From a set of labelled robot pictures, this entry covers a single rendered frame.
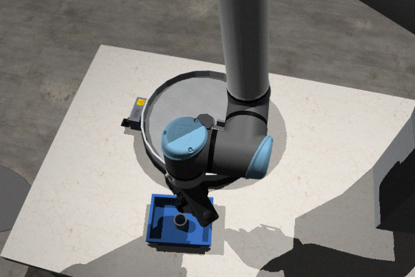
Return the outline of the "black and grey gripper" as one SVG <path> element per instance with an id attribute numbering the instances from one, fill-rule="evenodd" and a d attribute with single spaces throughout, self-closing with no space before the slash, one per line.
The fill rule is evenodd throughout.
<path id="1" fill-rule="evenodd" d="M 184 196 L 182 195 L 182 192 L 180 191 L 180 189 L 178 187 L 174 186 L 172 183 L 170 183 L 169 179 L 166 178 L 166 177 L 165 177 L 165 181 L 166 181 L 166 184 L 168 185 L 169 189 L 172 191 L 172 193 L 174 195 L 175 194 L 177 195 L 176 198 L 178 198 L 178 201 L 174 204 L 176 209 L 180 213 L 193 213 L 192 210 L 190 209 L 187 201 L 185 200 Z M 209 193 L 208 187 L 205 185 L 205 183 L 200 183 L 200 184 L 202 185 L 204 191 L 208 195 L 208 193 Z"/>

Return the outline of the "grey round turntable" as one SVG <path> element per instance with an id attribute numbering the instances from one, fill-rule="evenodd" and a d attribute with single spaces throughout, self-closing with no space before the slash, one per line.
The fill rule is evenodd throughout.
<path id="1" fill-rule="evenodd" d="M 165 127 L 180 117 L 193 117 L 206 128 L 224 130 L 228 107 L 226 81 L 226 72 L 212 69 L 179 73 L 156 87 L 148 99 L 137 97 L 130 117 L 124 118 L 121 126 L 142 131 L 148 157 L 159 171 L 166 174 L 161 150 Z M 202 183 L 207 187 L 217 187 L 238 178 L 206 173 Z"/>

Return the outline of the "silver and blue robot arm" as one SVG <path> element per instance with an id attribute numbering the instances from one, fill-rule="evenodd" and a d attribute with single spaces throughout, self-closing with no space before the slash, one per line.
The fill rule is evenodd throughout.
<path id="1" fill-rule="evenodd" d="M 228 94 L 224 130 L 180 117 L 161 137 L 165 176 L 179 187 L 202 227 L 219 218 L 200 184 L 206 173 L 260 180 L 273 143 L 267 135 L 269 0 L 217 1 Z M 359 1 L 415 35 L 415 0 Z"/>

